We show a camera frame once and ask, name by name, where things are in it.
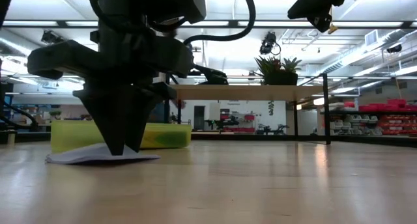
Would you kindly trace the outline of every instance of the black metal leg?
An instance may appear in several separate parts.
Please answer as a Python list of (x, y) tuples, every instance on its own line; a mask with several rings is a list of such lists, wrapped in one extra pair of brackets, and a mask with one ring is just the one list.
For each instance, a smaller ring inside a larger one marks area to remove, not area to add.
[(324, 95), (324, 135), (326, 144), (329, 145), (332, 140), (330, 136), (330, 111), (328, 108), (328, 83), (327, 74), (323, 74), (323, 95)]
[(178, 100), (178, 116), (177, 116), (177, 123), (181, 124), (181, 108), (182, 108), (182, 101)]
[[(167, 85), (169, 85), (169, 75), (168, 74), (165, 74), (165, 83), (167, 83)], [(165, 100), (164, 122), (169, 123), (169, 100)]]
[(297, 101), (293, 102), (294, 104), (294, 136), (295, 140), (298, 139), (298, 111), (297, 111)]

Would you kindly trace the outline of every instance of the fluorescent light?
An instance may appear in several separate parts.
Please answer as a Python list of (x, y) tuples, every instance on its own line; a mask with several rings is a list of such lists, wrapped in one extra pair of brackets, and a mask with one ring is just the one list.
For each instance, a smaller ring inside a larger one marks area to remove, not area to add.
[(6, 45), (8, 45), (8, 46), (10, 46), (10, 47), (12, 47), (12, 48), (20, 51), (20, 52), (22, 52), (26, 56), (29, 56), (31, 54), (31, 52), (32, 52), (32, 50), (30, 50), (30, 49), (27, 49), (27, 48), (24, 48), (22, 46), (19, 46), (19, 45), (15, 44), (15, 43), (10, 42), (8, 40), (5, 40), (3, 38), (0, 38), (0, 42), (4, 43), (4, 44), (6, 44)]
[(400, 75), (409, 74), (409, 73), (413, 73), (413, 72), (417, 72), (417, 66), (412, 66), (412, 67), (409, 67), (409, 68), (400, 69), (400, 70), (392, 73), (392, 75), (393, 76), (400, 76)]
[(20, 94), (27, 94), (27, 95), (47, 95), (48, 93), (44, 93), (44, 92), (32, 92), (32, 93), (20, 93)]
[(66, 21), (68, 26), (95, 26), (98, 27), (98, 21)]
[(417, 77), (397, 77), (398, 80), (416, 80)]
[(359, 72), (357, 74), (354, 74), (353, 76), (354, 77), (357, 77), (357, 76), (363, 76), (363, 75), (366, 75), (366, 74), (370, 74), (370, 73), (372, 73), (373, 71), (375, 71), (377, 69), (378, 69), (377, 67), (367, 68), (367, 69), (365, 69), (365, 70), (363, 70), (363, 71), (361, 71), (361, 72)]
[[(247, 26), (248, 21), (238, 22), (239, 26)], [(271, 26), (271, 27), (312, 27), (308, 21), (255, 21), (254, 26)]]
[(19, 77), (19, 78), (10, 77), (9, 79), (14, 80), (14, 81), (20, 81), (26, 84), (38, 85), (36, 81), (30, 80), (29, 78), (26, 78), (26, 77)]
[(388, 80), (390, 77), (353, 77), (353, 79), (367, 79), (367, 80)]
[(14, 21), (7, 20), (3, 23), (5, 26), (58, 26), (56, 21)]
[(336, 89), (336, 90), (332, 91), (332, 93), (340, 94), (340, 93), (353, 91), (353, 90), (355, 90), (355, 87), (345, 87), (345, 88)]
[(62, 82), (59, 83), (59, 86), (64, 88), (64, 89), (71, 90), (71, 91), (78, 91), (78, 90), (84, 89), (83, 85), (73, 83), (73, 82), (70, 82), (70, 81), (62, 81)]
[(228, 26), (228, 21), (201, 21), (194, 24), (189, 22), (183, 23), (182, 26)]
[(10, 71), (6, 71), (6, 70), (1, 71), (1, 77), (7, 77), (8, 75), (13, 75), (13, 74), (15, 74), (15, 73), (10, 72)]
[[(313, 94), (312, 97), (323, 97), (323, 94)], [(330, 97), (360, 97), (359, 94), (331, 94)]]
[(66, 80), (72, 81), (74, 83), (78, 84), (84, 84), (85, 82), (83, 80), (75, 79), (75, 78), (66, 78)]
[(328, 76), (327, 78), (334, 78), (334, 79), (348, 79), (349, 77), (332, 77), (332, 76)]
[(363, 86), (361, 86), (361, 88), (368, 88), (368, 87), (372, 87), (373, 85), (376, 85), (376, 84), (378, 84), (378, 83), (380, 83), (381, 81), (374, 81), (374, 82), (372, 82), (372, 83), (368, 83), (368, 84), (365, 84), (365, 85), (363, 85)]
[(398, 27), (403, 24), (402, 21), (345, 21), (345, 22), (334, 22), (333, 23), (336, 27)]
[(313, 101), (314, 105), (323, 105), (324, 104), (324, 98), (318, 98)]

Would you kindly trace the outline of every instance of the ceiling pipe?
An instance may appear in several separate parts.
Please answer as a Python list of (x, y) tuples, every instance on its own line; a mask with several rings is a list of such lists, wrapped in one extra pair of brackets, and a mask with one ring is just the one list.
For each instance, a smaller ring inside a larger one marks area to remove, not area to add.
[(346, 67), (360, 59), (371, 55), (374, 51), (389, 48), (395, 43), (403, 42), (411, 34), (415, 33), (414, 29), (397, 29), (392, 31), (385, 36), (380, 36), (376, 45), (366, 46), (365, 42), (353, 47), (352, 49), (343, 52), (336, 60), (327, 62), (323, 67), (315, 74), (328, 74), (340, 68)]

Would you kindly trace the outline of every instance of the cable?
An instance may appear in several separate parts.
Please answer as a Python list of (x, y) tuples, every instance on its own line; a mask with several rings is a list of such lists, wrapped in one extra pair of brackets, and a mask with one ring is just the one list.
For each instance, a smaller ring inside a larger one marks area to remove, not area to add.
[[(0, 59), (0, 76), (1, 76), (1, 63), (2, 63), (2, 60)], [(3, 97), (3, 95), (1, 94), (2, 93), (1, 92), (1, 87), (2, 86), (0, 84), (0, 96)], [(17, 124), (15, 122), (12, 122), (11, 120), (9, 120), (5, 116), (3, 116), (3, 113), (0, 113), (0, 119), (3, 120), (4, 122), (6, 122), (7, 124), (12, 125), (12, 126), (14, 126), (16, 128), (19, 128), (19, 129), (33, 129), (33, 128), (36, 128), (38, 126), (38, 122), (36, 121), (36, 119), (32, 115), (28, 114), (27, 112), (25, 112), (21, 109), (18, 109), (17, 107), (11, 106), (10, 104), (6, 103), (3, 98), (0, 98), (0, 104), (3, 104), (10, 109), (13, 109), (13, 110), (15, 110), (16, 112), (18, 112), (22, 115), (25, 115), (26, 117), (28, 117), (32, 121), (30, 126), (24, 126), (24, 125), (20, 125), (20, 124)]]
[(280, 51), (277, 53), (277, 54), (274, 54), (272, 51), (271, 51), (271, 54), (273, 54), (273, 55), (275, 55), (275, 56), (277, 56), (277, 55), (280, 55), (281, 54), (281, 46), (278, 44), (278, 43), (276, 43), (275, 42), (275, 44), (280, 48)]
[(156, 31), (167, 33), (178, 29), (185, 22), (187, 22), (187, 20), (183, 18), (175, 23), (172, 23), (171, 25), (162, 25), (156, 23), (155, 21), (148, 21), (148, 24)]
[(194, 42), (197, 40), (227, 42), (227, 41), (238, 40), (248, 35), (248, 33), (252, 30), (253, 25), (255, 24), (256, 10), (255, 10), (255, 3), (253, 2), (253, 0), (246, 0), (246, 3), (248, 4), (248, 8), (249, 8), (249, 22), (248, 22), (248, 26), (246, 26), (246, 28), (240, 33), (237, 33), (235, 35), (227, 35), (227, 36), (195, 35), (195, 36), (191, 36), (190, 38), (187, 38), (184, 41), (184, 44), (187, 46), (191, 42)]

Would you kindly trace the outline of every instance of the cloth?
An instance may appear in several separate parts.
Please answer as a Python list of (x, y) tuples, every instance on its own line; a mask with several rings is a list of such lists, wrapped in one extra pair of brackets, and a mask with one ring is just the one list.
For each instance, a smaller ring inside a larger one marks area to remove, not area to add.
[(143, 155), (124, 146), (122, 156), (112, 156), (109, 148), (105, 143), (77, 148), (68, 152), (59, 154), (50, 154), (46, 156), (46, 162), (58, 163), (63, 165), (85, 163), (90, 161), (128, 161), (128, 160), (154, 160), (159, 159), (158, 155)]

